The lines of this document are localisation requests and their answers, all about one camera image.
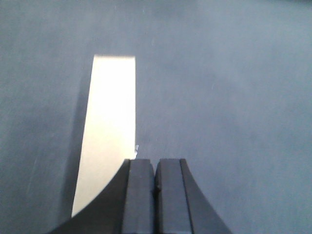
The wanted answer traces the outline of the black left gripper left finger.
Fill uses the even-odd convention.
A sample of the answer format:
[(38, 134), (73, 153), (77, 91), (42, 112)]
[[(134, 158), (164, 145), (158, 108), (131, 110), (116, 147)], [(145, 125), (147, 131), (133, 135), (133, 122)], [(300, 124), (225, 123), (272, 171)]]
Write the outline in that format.
[(53, 234), (153, 234), (154, 171), (148, 159), (126, 159), (112, 180)]

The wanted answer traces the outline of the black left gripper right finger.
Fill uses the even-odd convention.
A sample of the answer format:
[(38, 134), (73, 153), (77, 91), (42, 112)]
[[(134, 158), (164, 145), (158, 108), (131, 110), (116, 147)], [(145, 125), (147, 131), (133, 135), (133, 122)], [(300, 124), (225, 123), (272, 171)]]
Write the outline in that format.
[(185, 159), (161, 159), (155, 176), (158, 234), (230, 234)]

